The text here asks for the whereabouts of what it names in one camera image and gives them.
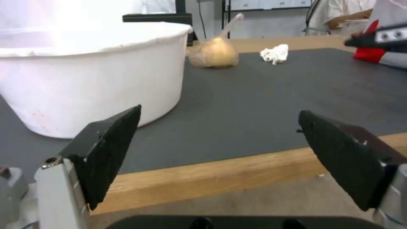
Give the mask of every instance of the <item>floor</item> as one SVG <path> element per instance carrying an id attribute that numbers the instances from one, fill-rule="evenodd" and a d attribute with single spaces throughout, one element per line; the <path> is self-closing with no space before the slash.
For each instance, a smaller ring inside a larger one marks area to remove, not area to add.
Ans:
<path id="1" fill-rule="evenodd" d="M 331 175 L 91 217 L 93 229 L 138 214 L 353 216 L 371 220 Z"/>

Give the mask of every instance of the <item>table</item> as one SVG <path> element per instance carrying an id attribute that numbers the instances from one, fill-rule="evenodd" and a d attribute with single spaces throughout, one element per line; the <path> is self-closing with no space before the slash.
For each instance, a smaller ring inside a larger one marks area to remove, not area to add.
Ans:
<path id="1" fill-rule="evenodd" d="M 294 37 L 278 39 L 233 40 L 240 53 L 258 52 L 265 47 L 286 43 L 290 50 L 337 48 L 343 46 L 337 36 Z M 407 133 L 381 137 L 407 156 Z M 249 189 L 275 182 L 316 176 L 326 170 L 310 148 L 287 150 L 243 158 L 186 165 L 118 175 L 103 203 L 92 212 L 145 207 L 160 203 Z"/>

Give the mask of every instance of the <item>metal screw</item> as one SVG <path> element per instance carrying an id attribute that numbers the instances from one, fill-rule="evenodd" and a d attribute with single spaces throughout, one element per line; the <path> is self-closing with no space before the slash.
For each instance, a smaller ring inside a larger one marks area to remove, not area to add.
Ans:
<path id="1" fill-rule="evenodd" d="M 395 36 L 396 38 L 402 38 L 402 37 L 403 37 L 403 33 L 402 33 L 401 31 L 397 31 L 397 32 L 394 34 L 394 36 Z"/>
<path id="2" fill-rule="evenodd" d="M 383 40 L 386 40 L 386 39 L 389 38 L 389 36 L 387 35 L 387 33 L 384 33 L 384 34 L 381 36 L 381 38 L 382 38 Z"/>
<path id="3" fill-rule="evenodd" d="M 44 164 L 41 166 L 41 168 L 44 169 L 48 169 L 51 167 L 54 167 L 56 165 L 59 165 L 63 162 L 63 159 L 60 155 L 56 156 L 56 157 L 50 157 L 48 159 L 45 160 Z"/>
<path id="4" fill-rule="evenodd" d="M 7 180 L 11 178 L 11 172 L 7 166 L 0 167 L 0 177 L 3 177 Z"/>

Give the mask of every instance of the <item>human arm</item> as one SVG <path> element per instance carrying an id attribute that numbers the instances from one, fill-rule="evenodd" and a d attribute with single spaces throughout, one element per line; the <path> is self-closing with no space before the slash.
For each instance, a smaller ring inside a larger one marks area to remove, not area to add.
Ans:
<path id="1" fill-rule="evenodd" d="M 369 18 L 371 13 L 372 13 L 372 9 L 368 9 L 368 10 L 360 11 L 360 12 L 350 14 L 350 15 L 339 16 L 339 17 L 329 20 L 326 23 L 326 25 L 329 27 L 329 29 L 336 29 L 338 27 L 339 23 L 343 23 L 347 20 Z"/>

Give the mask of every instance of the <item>white bowl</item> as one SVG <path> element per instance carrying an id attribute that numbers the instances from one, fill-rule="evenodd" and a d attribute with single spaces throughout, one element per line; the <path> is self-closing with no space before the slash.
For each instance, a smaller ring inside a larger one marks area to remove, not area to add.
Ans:
<path id="1" fill-rule="evenodd" d="M 179 101 L 189 25 L 0 31 L 0 94 L 32 131 L 72 138 L 138 104 L 140 126 Z"/>

